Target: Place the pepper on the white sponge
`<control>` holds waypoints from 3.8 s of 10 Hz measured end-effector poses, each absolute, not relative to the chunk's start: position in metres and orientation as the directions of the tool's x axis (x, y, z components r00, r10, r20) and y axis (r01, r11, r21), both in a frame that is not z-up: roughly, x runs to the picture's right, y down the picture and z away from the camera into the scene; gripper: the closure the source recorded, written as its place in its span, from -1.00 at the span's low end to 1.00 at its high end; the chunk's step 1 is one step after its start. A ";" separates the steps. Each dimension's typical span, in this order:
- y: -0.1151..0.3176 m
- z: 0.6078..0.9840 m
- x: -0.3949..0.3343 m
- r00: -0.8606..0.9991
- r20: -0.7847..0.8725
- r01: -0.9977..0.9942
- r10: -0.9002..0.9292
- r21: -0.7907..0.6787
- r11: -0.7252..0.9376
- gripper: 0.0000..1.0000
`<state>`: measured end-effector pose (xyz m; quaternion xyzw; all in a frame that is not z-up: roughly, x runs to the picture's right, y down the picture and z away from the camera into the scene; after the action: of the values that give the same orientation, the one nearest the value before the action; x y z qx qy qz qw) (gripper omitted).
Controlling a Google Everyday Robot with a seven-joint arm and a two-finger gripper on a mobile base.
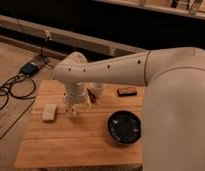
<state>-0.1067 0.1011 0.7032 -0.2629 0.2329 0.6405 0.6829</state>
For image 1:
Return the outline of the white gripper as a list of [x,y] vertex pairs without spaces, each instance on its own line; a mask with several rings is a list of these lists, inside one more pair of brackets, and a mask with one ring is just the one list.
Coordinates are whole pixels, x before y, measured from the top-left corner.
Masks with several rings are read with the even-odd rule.
[[83,82],[65,85],[65,102],[67,104],[66,113],[69,118],[76,116],[75,104],[84,103],[87,111],[91,111],[92,108],[87,88]]

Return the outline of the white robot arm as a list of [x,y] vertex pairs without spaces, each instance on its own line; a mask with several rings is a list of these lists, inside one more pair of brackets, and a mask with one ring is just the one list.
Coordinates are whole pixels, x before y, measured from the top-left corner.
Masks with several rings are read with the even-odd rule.
[[69,107],[85,100],[84,84],[144,86],[143,171],[205,171],[205,50],[149,50],[89,62],[73,52],[55,66]]

